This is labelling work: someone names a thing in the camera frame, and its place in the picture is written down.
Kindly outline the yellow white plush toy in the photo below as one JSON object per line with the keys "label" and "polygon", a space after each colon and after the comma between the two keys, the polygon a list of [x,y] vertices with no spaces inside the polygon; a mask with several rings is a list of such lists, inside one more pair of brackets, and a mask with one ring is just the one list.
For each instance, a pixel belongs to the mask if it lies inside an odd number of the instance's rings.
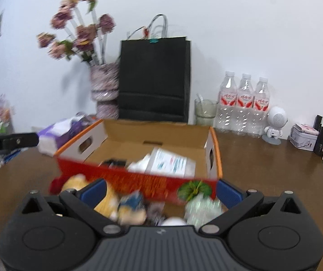
{"label": "yellow white plush toy", "polygon": [[[65,182],[62,187],[62,191],[74,188],[75,190],[82,190],[84,187],[88,186],[91,182],[88,181],[83,174],[77,174],[72,176]],[[112,188],[111,184],[106,182],[106,194],[105,197],[93,208],[95,211],[101,215],[116,221],[117,220],[117,210],[119,206],[119,197],[117,196],[115,190]]]}

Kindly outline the iridescent glitter bag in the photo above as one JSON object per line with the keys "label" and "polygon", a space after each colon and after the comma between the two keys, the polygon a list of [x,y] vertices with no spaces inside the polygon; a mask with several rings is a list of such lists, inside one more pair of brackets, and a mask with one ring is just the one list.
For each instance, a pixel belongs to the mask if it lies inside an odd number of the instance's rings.
{"label": "iridescent glitter bag", "polygon": [[223,213],[222,203],[219,200],[198,194],[186,204],[184,219],[187,225],[192,225],[198,230]]}

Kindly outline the white round ball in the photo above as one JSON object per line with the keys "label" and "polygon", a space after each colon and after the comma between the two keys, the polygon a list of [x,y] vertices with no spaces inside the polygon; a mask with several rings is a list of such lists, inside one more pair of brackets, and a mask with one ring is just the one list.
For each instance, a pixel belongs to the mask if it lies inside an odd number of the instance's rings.
{"label": "white round ball", "polygon": [[161,223],[162,227],[167,226],[186,226],[186,221],[180,217],[170,217]]}

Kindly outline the purple tissue pack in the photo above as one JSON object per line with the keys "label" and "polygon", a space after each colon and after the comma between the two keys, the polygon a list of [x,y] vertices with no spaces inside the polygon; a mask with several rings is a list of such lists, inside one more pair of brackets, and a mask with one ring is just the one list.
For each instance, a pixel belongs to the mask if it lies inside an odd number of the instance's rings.
{"label": "purple tissue pack", "polygon": [[58,121],[40,130],[38,134],[38,151],[53,157],[54,154],[74,136],[92,125],[97,119],[90,115],[80,114]]}

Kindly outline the right water bottle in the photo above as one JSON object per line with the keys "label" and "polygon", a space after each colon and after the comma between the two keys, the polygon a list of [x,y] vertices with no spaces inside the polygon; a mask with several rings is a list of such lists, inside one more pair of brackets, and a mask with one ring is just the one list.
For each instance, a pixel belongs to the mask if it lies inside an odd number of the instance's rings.
{"label": "right water bottle", "polygon": [[251,123],[248,133],[253,138],[260,138],[264,132],[265,117],[269,109],[270,91],[268,79],[259,78],[254,92],[253,110],[251,112]]}

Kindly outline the water bottle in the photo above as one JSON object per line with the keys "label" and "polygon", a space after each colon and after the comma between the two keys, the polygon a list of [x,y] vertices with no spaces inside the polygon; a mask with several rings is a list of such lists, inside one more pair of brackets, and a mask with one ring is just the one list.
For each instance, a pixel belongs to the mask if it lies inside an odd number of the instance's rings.
{"label": "water bottle", "polygon": [[232,127],[232,112],[237,101],[235,73],[227,71],[220,85],[215,127],[219,131],[229,131]]}
{"label": "water bottle", "polygon": [[251,123],[248,133],[253,138],[260,138],[264,132],[265,117],[269,109],[270,91],[268,79],[259,78],[254,92],[253,110],[251,112]]}
{"label": "water bottle", "polygon": [[238,135],[247,134],[253,101],[254,89],[251,84],[251,75],[243,73],[237,90],[237,102],[234,110],[234,133]]}

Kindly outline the red orange cardboard box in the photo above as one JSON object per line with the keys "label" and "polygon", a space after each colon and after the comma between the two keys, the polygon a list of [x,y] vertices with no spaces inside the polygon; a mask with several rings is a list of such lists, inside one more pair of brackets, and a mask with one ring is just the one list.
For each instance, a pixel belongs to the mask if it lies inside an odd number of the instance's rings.
{"label": "red orange cardboard box", "polygon": [[[130,163],[154,149],[190,159],[194,175],[128,171]],[[55,157],[61,175],[51,182],[50,194],[59,194],[69,178],[82,174],[89,182],[105,179],[120,194],[139,190],[146,199],[184,205],[195,188],[214,198],[223,176],[214,128],[176,122],[99,120],[64,144]]]}

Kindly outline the left water bottle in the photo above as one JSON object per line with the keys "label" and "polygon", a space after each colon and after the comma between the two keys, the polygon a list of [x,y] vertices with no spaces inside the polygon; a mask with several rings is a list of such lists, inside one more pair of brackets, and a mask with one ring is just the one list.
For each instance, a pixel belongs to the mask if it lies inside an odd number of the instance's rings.
{"label": "left water bottle", "polygon": [[235,73],[227,71],[220,85],[215,127],[219,131],[229,131],[232,127],[232,112],[237,101]]}

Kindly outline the white printed plastic packet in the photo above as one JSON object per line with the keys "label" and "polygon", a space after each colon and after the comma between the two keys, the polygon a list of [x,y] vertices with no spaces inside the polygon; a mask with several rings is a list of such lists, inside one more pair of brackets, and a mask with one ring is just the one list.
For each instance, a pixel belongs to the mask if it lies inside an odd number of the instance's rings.
{"label": "white printed plastic packet", "polygon": [[196,162],[168,150],[154,148],[143,159],[130,163],[127,170],[170,178],[194,178]]}

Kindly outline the middle water bottle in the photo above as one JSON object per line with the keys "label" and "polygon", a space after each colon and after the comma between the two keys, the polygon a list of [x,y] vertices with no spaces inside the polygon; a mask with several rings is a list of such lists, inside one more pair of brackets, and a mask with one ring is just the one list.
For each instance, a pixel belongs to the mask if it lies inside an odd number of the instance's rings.
{"label": "middle water bottle", "polygon": [[237,90],[237,102],[234,110],[234,133],[238,135],[247,134],[253,101],[254,89],[251,84],[251,75],[243,73]]}

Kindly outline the small printed tin box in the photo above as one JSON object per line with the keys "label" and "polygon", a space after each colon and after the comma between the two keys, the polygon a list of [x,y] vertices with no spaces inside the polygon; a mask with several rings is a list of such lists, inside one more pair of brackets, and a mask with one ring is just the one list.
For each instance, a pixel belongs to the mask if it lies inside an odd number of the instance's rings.
{"label": "small printed tin box", "polygon": [[292,145],[301,150],[313,151],[319,132],[305,124],[294,124],[288,139]]}

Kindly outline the white robot figurine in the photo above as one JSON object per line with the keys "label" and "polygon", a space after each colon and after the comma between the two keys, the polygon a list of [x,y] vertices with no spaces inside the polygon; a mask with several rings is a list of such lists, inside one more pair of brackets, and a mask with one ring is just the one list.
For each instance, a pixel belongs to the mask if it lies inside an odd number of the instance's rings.
{"label": "white robot figurine", "polygon": [[279,106],[274,106],[267,115],[267,126],[264,129],[262,139],[272,145],[279,146],[283,135],[282,128],[287,124],[286,111]]}

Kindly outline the green glass cup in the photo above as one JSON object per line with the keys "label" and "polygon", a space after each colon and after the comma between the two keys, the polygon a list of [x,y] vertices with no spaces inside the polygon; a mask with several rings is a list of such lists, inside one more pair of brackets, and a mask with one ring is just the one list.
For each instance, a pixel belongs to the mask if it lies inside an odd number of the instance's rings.
{"label": "green glass cup", "polygon": [[195,124],[201,126],[213,127],[216,117],[217,102],[203,98],[197,94],[194,100]]}

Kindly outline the black cosmetic bottles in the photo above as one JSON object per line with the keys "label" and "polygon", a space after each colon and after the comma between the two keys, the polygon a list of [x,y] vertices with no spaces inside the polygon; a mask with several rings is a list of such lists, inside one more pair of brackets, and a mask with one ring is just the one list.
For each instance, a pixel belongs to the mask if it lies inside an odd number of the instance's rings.
{"label": "black cosmetic bottles", "polygon": [[318,137],[316,143],[314,145],[313,152],[322,157],[323,155],[323,125],[322,125],[323,117],[321,115],[317,115],[314,120],[313,128],[318,132]]}

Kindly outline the purple white ceramic vase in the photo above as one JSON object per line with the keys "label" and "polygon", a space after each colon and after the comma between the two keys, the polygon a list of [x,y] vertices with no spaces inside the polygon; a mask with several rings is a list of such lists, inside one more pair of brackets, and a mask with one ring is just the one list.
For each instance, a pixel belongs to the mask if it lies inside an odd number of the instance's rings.
{"label": "purple white ceramic vase", "polygon": [[97,118],[119,117],[119,65],[116,62],[90,67],[91,99],[97,106]]}

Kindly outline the dried pink rose bouquet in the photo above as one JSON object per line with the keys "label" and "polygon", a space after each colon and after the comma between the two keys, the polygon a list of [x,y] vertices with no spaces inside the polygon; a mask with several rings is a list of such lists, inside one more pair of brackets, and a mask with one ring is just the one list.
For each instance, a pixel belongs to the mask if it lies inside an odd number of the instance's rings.
{"label": "dried pink rose bouquet", "polygon": [[54,59],[71,60],[78,56],[88,65],[106,63],[107,36],[116,23],[110,14],[97,17],[97,0],[61,0],[50,25],[53,30],[64,30],[67,38],[59,40],[55,34],[37,35],[38,47],[47,48]]}

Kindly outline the black paper shopping bag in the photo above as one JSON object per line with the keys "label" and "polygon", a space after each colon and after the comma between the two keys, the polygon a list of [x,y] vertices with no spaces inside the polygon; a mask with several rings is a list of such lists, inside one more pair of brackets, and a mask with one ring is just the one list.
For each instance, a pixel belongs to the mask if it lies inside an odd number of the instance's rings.
{"label": "black paper shopping bag", "polygon": [[144,28],[144,38],[127,38],[119,57],[119,117],[138,121],[188,122],[191,89],[191,42],[168,37],[162,15],[160,37]]}

